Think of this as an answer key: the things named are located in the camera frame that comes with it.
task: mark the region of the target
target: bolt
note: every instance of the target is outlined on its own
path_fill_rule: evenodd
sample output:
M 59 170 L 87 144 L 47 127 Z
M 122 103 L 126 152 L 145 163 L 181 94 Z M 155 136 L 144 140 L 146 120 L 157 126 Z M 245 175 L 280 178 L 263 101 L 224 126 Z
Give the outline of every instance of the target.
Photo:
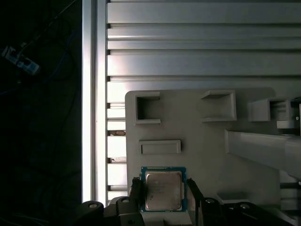
M 97 207 L 97 204 L 90 204 L 89 207 L 90 208 L 95 208 L 95 207 Z
M 206 199 L 206 202 L 207 203 L 214 203 L 214 200 L 213 199 Z
M 247 204 L 240 204 L 240 207 L 243 208 L 244 210 L 247 210 L 250 208 Z

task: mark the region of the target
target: gray surface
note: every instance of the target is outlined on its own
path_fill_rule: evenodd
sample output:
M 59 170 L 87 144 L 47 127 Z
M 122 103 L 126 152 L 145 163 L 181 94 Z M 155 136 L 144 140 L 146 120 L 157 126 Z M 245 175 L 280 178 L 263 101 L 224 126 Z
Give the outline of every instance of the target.
M 182 173 L 180 171 L 145 172 L 147 210 L 180 210 L 182 208 Z
M 222 24 L 142 25 L 108 29 L 108 49 L 297 49 L 299 27 Z
M 299 53 L 257 52 L 181 52 L 166 55 L 119 54 L 108 56 L 108 76 L 182 75 L 254 76 L 299 75 Z
M 109 23 L 300 23 L 298 3 L 109 3 Z
M 139 141 L 140 154 L 177 154 L 181 153 L 180 140 Z
M 296 136 L 285 144 L 285 170 L 301 181 L 301 137 Z
M 206 90 L 161 90 L 160 125 L 133 125 L 133 98 L 126 96 L 127 117 L 127 181 L 139 175 L 141 166 L 184 166 L 187 177 L 193 178 L 204 196 L 218 192 L 245 192 L 256 204 L 279 204 L 279 173 L 267 166 L 227 155 L 224 150 L 224 130 L 253 130 L 275 133 L 276 123 L 249 123 L 247 101 L 275 95 L 272 89 L 236 89 L 238 121 L 201 123 L 197 109 L 206 108 L 200 96 Z M 141 139 L 179 139 L 181 154 L 141 155 Z
M 225 131 L 225 151 L 285 170 L 285 144 L 290 137 Z

